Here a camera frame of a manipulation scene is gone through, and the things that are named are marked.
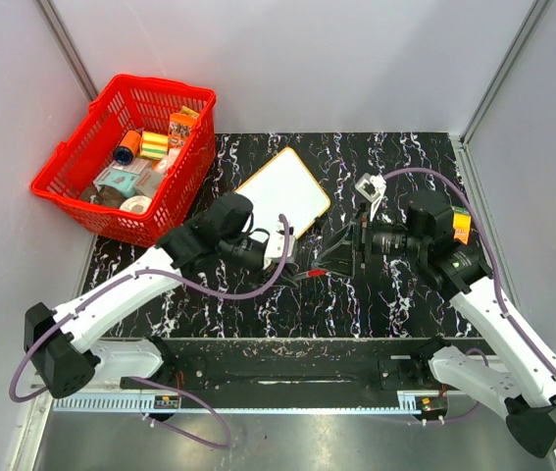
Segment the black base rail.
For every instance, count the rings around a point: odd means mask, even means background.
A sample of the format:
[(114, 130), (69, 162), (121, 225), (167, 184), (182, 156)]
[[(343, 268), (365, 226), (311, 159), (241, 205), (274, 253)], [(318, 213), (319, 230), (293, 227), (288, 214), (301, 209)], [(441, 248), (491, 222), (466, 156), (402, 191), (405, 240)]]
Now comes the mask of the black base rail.
[(366, 407), (399, 391), (436, 392), (426, 356), (478, 339), (169, 339), (150, 380), (180, 386), (222, 407)]

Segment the red plastic basket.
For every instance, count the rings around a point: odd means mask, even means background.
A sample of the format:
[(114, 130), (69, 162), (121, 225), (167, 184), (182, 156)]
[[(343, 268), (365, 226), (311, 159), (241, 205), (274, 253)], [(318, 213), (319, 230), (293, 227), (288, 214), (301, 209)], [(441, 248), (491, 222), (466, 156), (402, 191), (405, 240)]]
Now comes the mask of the red plastic basket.
[[(185, 220), (213, 164), (216, 103), (217, 95), (210, 88), (166, 78), (116, 75), (90, 103), (73, 134), (56, 146), (30, 190), (98, 236), (149, 247)], [(127, 131), (164, 133), (170, 115), (182, 106), (198, 113), (198, 123), (145, 213), (80, 200), (112, 163), (113, 150)]]

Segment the orange sponge pack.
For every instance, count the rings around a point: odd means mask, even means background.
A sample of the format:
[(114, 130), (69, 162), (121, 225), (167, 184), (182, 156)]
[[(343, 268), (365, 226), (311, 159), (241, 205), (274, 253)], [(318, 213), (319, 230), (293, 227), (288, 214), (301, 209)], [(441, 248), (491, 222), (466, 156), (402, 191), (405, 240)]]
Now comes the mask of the orange sponge pack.
[(470, 240), (472, 216), (465, 208), (453, 206), (454, 238), (467, 245)]

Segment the brown cardboard box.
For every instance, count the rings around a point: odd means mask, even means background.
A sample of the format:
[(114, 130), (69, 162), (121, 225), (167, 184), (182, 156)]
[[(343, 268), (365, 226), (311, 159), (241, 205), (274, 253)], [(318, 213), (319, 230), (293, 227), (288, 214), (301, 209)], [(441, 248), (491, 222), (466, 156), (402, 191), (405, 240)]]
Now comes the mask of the brown cardboard box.
[(153, 198), (157, 193), (165, 176), (150, 168), (141, 172), (134, 184), (135, 193), (149, 198)]

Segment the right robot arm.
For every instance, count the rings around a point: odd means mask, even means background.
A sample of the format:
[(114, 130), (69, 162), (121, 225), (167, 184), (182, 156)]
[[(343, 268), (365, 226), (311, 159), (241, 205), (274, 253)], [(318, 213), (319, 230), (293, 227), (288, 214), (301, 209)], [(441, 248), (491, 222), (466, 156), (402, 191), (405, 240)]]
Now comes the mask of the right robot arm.
[(556, 449), (556, 354), (497, 286), (483, 252), (455, 239), (453, 218), (438, 191), (412, 193), (403, 224), (374, 222), (362, 204), (313, 266), (371, 283), (384, 257), (409, 259), (421, 281), (478, 329), (506, 367), (497, 372), (451, 343), (432, 339), (411, 355), (413, 383), (465, 393), (502, 418), (525, 451), (543, 458)]

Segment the yellow framed whiteboard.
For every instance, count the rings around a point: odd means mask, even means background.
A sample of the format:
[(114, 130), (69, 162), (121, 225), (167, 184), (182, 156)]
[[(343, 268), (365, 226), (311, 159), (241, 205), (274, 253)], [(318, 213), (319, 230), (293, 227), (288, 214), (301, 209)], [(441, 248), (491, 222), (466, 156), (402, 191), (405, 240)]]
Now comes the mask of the yellow framed whiteboard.
[(283, 214), (296, 238), (331, 206), (328, 194), (291, 147), (280, 151), (234, 192), (252, 202), (256, 228), (274, 229), (278, 215)]

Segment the orange blue cylinder can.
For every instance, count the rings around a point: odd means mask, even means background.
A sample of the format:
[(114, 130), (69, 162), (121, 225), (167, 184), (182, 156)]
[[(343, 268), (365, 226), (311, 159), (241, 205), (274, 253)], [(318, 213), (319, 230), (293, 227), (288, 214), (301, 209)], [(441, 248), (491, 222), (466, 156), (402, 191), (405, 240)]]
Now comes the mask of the orange blue cylinder can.
[(140, 142), (140, 132), (127, 131), (119, 145), (113, 151), (114, 160), (123, 166), (131, 164), (139, 154)]

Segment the pink white small box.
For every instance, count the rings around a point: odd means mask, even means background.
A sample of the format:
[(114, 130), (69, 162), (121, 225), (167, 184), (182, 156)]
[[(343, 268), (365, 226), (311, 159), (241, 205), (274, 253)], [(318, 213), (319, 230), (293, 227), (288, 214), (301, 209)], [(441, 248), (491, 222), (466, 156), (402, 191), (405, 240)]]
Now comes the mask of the pink white small box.
[(170, 148), (168, 153), (159, 161), (152, 165), (152, 170), (161, 174), (166, 175), (171, 167), (173, 167), (177, 161), (180, 153), (180, 148), (173, 147)]

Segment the teal white box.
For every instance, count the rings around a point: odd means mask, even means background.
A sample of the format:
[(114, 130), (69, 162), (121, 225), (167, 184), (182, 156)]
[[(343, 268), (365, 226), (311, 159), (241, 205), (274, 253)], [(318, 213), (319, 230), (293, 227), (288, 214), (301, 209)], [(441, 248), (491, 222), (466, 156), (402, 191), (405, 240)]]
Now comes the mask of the teal white box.
[(139, 175), (118, 170), (116, 168), (106, 167), (94, 179), (93, 184), (101, 189), (103, 186), (108, 186), (117, 190), (125, 198), (135, 195), (135, 185), (139, 180)]

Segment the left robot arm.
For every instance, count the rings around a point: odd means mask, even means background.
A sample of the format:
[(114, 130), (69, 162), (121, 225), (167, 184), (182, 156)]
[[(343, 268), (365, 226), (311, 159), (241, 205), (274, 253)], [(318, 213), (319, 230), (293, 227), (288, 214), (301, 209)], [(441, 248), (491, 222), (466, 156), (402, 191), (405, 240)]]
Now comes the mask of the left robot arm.
[[(187, 287), (221, 300), (252, 299), (271, 288), (292, 261), (295, 230), (284, 215), (266, 241), (252, 238), (253, 204), (227, 193), (205, 211), (169, 230), (131, 265), (90, 292), (54, 308), (39, 302), (25, 314), (24, 365), (33, 365), (55, 398), (90, 382), (128, 379), (165, 388), (176, 376), (176, 356), (156, 338), (105, 341), (103, 335), (155, 297)], [(268, 279), (244, 293), (193, 281), (202, 266), (221, 259)]]

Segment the orange snack packet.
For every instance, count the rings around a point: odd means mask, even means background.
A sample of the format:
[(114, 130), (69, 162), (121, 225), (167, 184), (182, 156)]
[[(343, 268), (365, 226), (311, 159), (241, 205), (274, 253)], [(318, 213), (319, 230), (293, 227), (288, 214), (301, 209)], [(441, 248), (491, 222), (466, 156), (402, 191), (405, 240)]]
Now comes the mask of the orange snack packet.
[(192, 134), (197, 123), (199, 113), (182, 106), (170, 115), (168, 128), (168, 142), (170, 148), (182, 148)]

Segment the yellow green sponge stack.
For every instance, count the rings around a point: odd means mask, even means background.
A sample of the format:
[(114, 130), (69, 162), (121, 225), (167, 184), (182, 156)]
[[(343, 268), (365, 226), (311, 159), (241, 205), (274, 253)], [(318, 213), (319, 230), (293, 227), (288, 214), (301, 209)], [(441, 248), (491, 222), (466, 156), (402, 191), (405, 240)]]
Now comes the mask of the yellow green sponge stack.
[(165, 134), (144, 131), (141, 134), (139, 153), (142, 158), (162, 160), (169, 151), (169, 138)]

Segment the white tape roll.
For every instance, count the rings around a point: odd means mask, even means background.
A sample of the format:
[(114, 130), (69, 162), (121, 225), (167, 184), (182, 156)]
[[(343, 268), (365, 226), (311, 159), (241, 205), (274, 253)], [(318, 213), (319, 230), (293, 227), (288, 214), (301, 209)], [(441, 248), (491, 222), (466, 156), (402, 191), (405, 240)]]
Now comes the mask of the white tape roll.
[(120, 206), (121, 211), (132, 214), (144, 214), (150, 207), (152, 199), (145, 195), (136, 195), (125, 200)]

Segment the red capped white marker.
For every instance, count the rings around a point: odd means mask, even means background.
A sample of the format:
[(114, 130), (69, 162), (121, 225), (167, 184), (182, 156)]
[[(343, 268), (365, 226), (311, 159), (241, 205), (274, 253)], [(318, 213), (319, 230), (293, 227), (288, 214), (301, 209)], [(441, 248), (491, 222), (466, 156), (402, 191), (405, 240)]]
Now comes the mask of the red capped white marker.
[(307, 271), (300, 272), (300, 273), (297, 273), (297, 274), (291, 274), (289, 276), (295, 276), (295, 275), (298, 275), (298, 274), (302, 274), (302, 275), (306, 275), (307, 280), (309, 280), (309, 279), (325, 276), (327, 273), (328, 273), (328, 271), (325, 270), (325, 269), (311, 269), (311, 270), (307, 270)]

